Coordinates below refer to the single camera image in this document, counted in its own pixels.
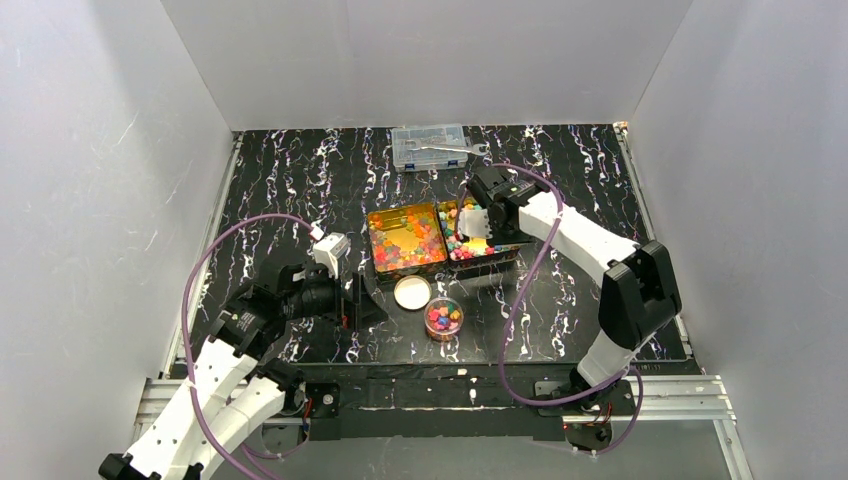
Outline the cream round jar lid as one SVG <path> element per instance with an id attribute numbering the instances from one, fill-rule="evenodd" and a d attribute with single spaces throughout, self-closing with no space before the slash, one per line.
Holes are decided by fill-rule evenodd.
<path id="1" fill-rule="evenodd" d="M 397 305 L 410 311 L 424 308 L 432 298 L 430 282 L 417 275 L 405 276 L 398 280 L 393 294 Z"/>

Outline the tin of multicolour star candies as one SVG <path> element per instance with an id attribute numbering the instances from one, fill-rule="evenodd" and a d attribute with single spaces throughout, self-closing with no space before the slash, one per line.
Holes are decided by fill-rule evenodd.
<path id="1" fill-rule="evenodd" d="M 518 256 L 519 246 L 489 246 L 484 238 L 462 236 L 457 231 L 457 220 L 461 212 L 480 209 L 471 197 L 463 201 L 462 207 L 458 206 L 456 200 L 440 202 L 436 206 L 444 245 L 448 252 L 448 263 L 454 270 L 508 262 Z"/>

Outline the tin of orange gummy candies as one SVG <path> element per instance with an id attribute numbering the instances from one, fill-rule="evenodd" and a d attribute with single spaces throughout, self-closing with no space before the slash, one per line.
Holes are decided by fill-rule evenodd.
<path id="1" fill-rule="evenodd" d="M 366 215 L 374 271 L 380 281 L 443 271 L 448 252 L 432 203 L 373 211 Z"/>

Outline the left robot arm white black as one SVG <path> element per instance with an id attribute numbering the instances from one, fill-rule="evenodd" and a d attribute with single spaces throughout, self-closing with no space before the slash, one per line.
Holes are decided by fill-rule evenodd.
<path id="1" fill-rule="evenodd" d="M 289 323 L 311 317 L 329 321 L 333 332 L 351 333 L 388 314 L 360 274 L 339 280 L 313 261 L 263 268 L 226 301 L 158 418 L 126 452 L 108 454 L 99 476 L 201 479 L 214 473 L 301 388 L 302 370 L 263 358 Z"/>

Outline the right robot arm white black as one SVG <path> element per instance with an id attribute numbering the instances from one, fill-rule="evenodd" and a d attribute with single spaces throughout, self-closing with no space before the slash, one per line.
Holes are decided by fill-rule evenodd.
<path id="1" fill-rule="evenodd" d="M 492 245 L 543 244 L 509 315 L 518 307 L 549 250 L 581 268 L 600 287 L 600 331 L 570 374 L 571 393 L 550 400 L 524 397 L 511 388 L 505 357 L 498 357 L 501 383 L 525 405 L 552 408 L 594 396 L 617 382 L 655 333 L 682 310 L 668 249 L 653 240 L 639 244 L 617 235 L 567 205 L 548 179 L 519 166 L 494 163 L 476 168 L 466 186 L 480 210 L 460 213 L 461 234 Z"/>

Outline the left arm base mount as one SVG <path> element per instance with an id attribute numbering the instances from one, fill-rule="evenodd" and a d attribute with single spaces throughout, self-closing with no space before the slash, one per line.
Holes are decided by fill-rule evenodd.
<path id="1" fill-rule="evenodd" d="M 329 419 L 339 415 L 341 386 L 338 383 L 306 382 L 291 387 L 283 406 L 272 418 Z"/>

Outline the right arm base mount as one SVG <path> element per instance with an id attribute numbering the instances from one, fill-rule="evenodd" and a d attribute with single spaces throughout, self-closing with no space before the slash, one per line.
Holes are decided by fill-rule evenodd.
<path id="1" fill-rule="evenodd" d="M 641 413 L 641 388 L 634 391 L 625 379 L 619 379 L 600 392 L 555 406 L 532 407 L 542 418 L 560 418 L 565 441 L 572 450 L 599 455 L 617 446 L 629 433 Z M 613 419 L 628 417 L 622 434 L 614 432 Z"/>

